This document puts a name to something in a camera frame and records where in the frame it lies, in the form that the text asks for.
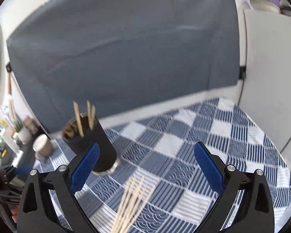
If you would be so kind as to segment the black cylindrical utensil holder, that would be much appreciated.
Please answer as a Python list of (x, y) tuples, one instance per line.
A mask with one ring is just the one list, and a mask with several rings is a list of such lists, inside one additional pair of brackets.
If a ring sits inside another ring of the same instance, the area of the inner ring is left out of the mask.
[(94, 118), (94, 127), (92, 129), (89, 127), (88, 115), (86, 113), (80, 114), (80, 120), (84, 136), (80, 136), (77, 121), (73, 117), (62, 129), (64, 142), (76, 155), (85, 153), (94, 144), (99, 145), (100, 152), (98, 160), (92, 169), (93, 173), (98, 176), (114, 173), (120, 164), (120, 156), (111, 144), (99, 120)]

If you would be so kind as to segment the wooden chopstick bundle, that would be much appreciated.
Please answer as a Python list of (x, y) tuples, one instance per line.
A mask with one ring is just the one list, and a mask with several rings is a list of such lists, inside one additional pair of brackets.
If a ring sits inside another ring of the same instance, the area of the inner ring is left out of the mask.
[(126, 182), (111, 233), (128, 232), (150, 200), (155, 186), (147, 186), (145, 179), (130, 177)]

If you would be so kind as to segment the beige ceramic mug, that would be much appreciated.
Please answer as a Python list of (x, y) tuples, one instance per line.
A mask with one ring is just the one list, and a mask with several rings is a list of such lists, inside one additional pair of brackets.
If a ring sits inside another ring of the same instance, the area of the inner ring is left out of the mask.
[(42, 134), (34, 141), (33, 150), (37, 157), (47, 158), (54, 152), (54, 147), (49, 137)]

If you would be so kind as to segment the blue white patterned tablecloth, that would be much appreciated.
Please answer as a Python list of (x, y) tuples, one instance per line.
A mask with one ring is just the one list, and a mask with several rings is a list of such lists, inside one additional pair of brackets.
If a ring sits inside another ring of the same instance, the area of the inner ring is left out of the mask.
[(241, 172), (260, 171), (278, 221), (291, 203), (291, 171), (270, 138), (234, 102), (217, 97), (105, 130), (118, 162), (75, 193), (98, 232), (110, 232), (126, 182), (143, 181), (143, 211), (130, 232), (194, 232), (219, 195), (194, 156), (202, 142)]

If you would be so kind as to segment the white potted plant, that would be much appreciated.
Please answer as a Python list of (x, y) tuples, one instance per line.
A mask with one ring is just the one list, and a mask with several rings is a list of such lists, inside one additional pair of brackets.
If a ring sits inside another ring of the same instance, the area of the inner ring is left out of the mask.
[(18, 120), (13, 122), (13, 126), (22, 144), (24, 145), (29, 144), (29, 142), (32, 140), (32, 134), (26, 128), (26, 126), (21, 121)]

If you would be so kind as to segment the pink jar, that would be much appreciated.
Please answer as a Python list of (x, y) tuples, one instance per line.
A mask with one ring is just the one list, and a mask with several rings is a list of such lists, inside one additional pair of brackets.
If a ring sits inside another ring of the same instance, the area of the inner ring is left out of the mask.
[(23, 120), (22, 120), (23, 124), (26, 126), (26, 128), (28, 129), (28, 131), (32, 134), (35, 135), (38, 131), (38, 124), (35, 122), (34, 119), (32, 119), (30, 116), (26, 116)]

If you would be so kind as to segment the white cabinet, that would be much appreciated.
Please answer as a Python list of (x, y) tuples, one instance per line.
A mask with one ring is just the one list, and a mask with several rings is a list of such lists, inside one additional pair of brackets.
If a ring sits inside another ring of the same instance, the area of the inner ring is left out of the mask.
[(279, 151), (291, 142), (291, 18), (244, 11), (247, 58), (240, 107)]

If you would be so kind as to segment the grey fabric backdrop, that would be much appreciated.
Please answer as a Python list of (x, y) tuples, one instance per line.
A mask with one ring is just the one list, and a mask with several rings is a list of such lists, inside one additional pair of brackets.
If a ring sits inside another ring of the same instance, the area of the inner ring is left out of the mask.
[(60, 130), (72, 103), (99, 117), (235, 85), (235, 0), (51, 0), (11, 34), (20, 89), (43, 128)]

